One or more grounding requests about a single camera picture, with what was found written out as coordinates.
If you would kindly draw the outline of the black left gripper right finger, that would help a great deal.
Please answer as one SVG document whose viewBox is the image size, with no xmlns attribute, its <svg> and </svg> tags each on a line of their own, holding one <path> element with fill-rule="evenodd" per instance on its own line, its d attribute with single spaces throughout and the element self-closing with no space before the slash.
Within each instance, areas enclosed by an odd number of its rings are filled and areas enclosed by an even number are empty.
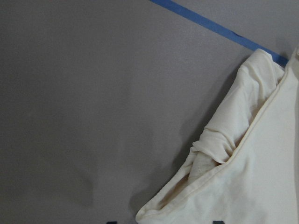
<svg viewBox="0 0 299 224">
<path fill-rule="evenodd" d="M 212 224 L 225 224 L 223 220 L 213 220 Z"/>
</svg>

